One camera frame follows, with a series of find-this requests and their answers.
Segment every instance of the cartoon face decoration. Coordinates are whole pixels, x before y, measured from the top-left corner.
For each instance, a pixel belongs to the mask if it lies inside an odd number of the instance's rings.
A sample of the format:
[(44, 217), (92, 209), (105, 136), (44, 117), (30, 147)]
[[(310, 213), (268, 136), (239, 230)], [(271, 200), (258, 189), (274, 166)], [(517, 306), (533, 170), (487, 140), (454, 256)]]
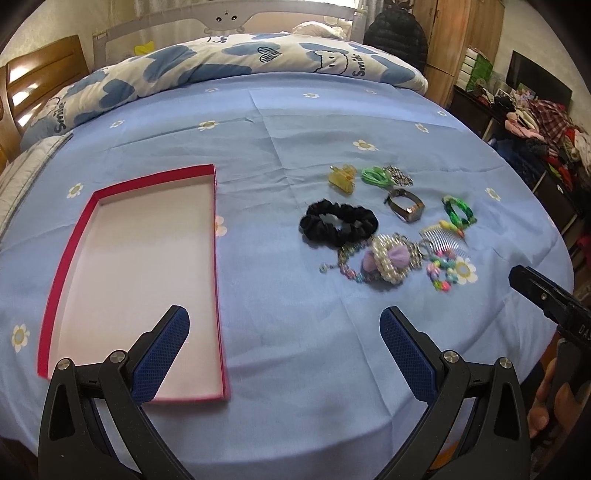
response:
[(343, 53), (326, 50), (315, 50), (314, 53), (320, 57), (320, 67), (314, 73), (342, 75), (349, 66), (349, 59)]

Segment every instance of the television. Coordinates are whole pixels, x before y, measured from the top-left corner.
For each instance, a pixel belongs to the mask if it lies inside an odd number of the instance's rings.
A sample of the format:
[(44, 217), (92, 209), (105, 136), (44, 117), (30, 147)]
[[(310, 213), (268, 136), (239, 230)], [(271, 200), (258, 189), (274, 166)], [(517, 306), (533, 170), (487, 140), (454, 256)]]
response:
[(515, 50), (511, 57), (506, 83), (515, 90), (523, 84), (540, 100), (559, 103), (564, 105), (567, 111), (569, 110), (573, 91), (550, 72)]

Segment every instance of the white wall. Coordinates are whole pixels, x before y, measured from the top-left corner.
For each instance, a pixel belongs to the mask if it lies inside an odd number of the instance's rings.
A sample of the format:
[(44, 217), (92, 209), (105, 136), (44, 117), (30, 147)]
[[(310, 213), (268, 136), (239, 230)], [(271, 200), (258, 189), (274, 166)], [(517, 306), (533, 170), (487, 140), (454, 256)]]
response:
[(109, 0), (46, 0), (19, 27), (0, 53), (0, 65), (60, 38), (78, 35), (92, 67), (92, 35), (107, 29)]
[(509, 69), (513, 50), (548, 70), (573, 91), (570, 115), (576, 124), (591, 131), (591, 93), (554, 31), (525, 0), (505, 0), (505, 19), (494, 67), (503, 76)]

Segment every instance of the green beaded bracelet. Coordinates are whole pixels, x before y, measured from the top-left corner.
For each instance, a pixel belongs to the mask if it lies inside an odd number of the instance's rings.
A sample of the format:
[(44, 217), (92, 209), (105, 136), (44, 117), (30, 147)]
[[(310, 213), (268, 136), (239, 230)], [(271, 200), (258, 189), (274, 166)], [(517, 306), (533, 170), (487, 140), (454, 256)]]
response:
[[(445, 208), (445, 211), (449, 216), (450, 221), (460, 230), (465, 230), (470, 225), (476, 223), (476, 217), (474, 216), (474, 212), (463, 200), (452, 197), (451, 195), (445, 195), (445, 197), (443, 197), (441, 201), (443, 202), (443, 208)], [(462, 212), (464, 212), (466, 218), (460, 218), (458, 216), (458, 214), (453, 209), (454, 205), (456, 205)]]

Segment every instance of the cabinet door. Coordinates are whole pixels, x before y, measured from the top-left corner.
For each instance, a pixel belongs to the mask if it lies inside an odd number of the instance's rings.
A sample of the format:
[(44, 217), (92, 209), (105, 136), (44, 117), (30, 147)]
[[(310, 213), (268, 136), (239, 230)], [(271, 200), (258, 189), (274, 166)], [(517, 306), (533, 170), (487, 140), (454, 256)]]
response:
[(437, 68), (426, 65), (425, 78), (429, 82), (429, 88), (425, 97), (443, 108), (447, 107), (452, 95), (454, 77)]
[(494, 64), (499, 49), (505, 6), (500, 0), (473, 0), (475, 10), (469, 27), (468, 45), (480, 50)]
[(413, 15), (425, 32), (427, 44), (431, 43), (431, 32), (433, 31), (433, 22), (435, 22), (436, 11), (437, 0), (415, 0)]
[(471, 0), (437, 2), (427, 63), (452, 76), (457, 74), (466, 56), (471, 3)]

